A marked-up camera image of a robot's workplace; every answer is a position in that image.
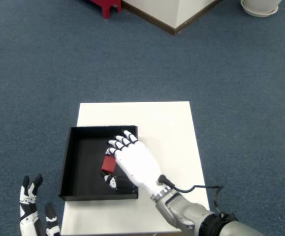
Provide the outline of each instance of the plant pot base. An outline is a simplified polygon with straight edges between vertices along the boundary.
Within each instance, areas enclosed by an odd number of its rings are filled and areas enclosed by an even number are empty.
[[[261,18],[268,17],[268,16],[275,14],[279,9],[279,7],[277,6],[274,10],[270,12],[257,12],[257,11],[250,10],[249,8],[246,8],[244,5],[244,0],[241,0],[241,5],[247,14],[251,16],[255,16],[255,17],[261,17]]]

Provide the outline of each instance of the black box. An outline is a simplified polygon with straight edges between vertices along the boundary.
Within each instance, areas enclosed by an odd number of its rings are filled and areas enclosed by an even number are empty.
[[[137,126],[94,126],[72,127],[63,164],[59,196],[66,201],[137,199],[138,192],[132,194],[116,193],[111,189],[100,170],[107,141],[115,135],[128,130],[136,137]],[[116,165],[115,176],[126,176]]]

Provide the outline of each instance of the silver robotic arm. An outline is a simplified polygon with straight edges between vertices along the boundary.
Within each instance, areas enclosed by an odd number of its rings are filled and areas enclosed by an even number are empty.
[[[152,154],[130,132],[124,131],[124,135],[110,140],[113,147],[106,153],[116,158],[132,183],[147,190],[165,220],[185,236],[264,236],[223,213],[218,215],[200,204],[189,202],[166,184],[159,185],[162,172]]]
[[[185,236],[264,236],[238,221],[208,211],[191,203],[174,189],[166,188],[156,201],[156,208],[165,220]]]

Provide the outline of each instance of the wooden baseboard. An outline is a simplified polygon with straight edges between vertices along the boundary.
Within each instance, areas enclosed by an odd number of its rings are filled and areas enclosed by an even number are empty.
[[[170,33],[171,35],[177,35],[179,32],[181,32],[183,29],[185,29],[187,26],[189,26],[191,23],[196,21],[199,17],[202,17],[204,14],[206,14],[211,8],[213,8],[215,5],[217,5],[222,0],[215,0],[212,3],[210,3],[208,6],[206,6],[204,9],[190,17],[188,20],[186,20],[184,23],[179,25],[178,27],[174,28],[169,26],[168,24],[160,21],[159,19],[149,15],[148,13],[138,9],[137,7],[125,2],[122,0],[122,7],[133,14],[136,14],[137,16],[141,17],[142,19],[150,22],[151,24],[161,28],[162,30]]]

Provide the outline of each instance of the white tabletop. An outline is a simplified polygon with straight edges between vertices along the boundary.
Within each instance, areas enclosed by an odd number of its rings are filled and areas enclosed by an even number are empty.
[[[81,103],[77,126],[137,125],[138,138],[178,188],[204,185],[189,102]],[[205,189],[184,196],[209,209]],[[178,232],[139,188],[137,200],[66,202],[63,235]]]

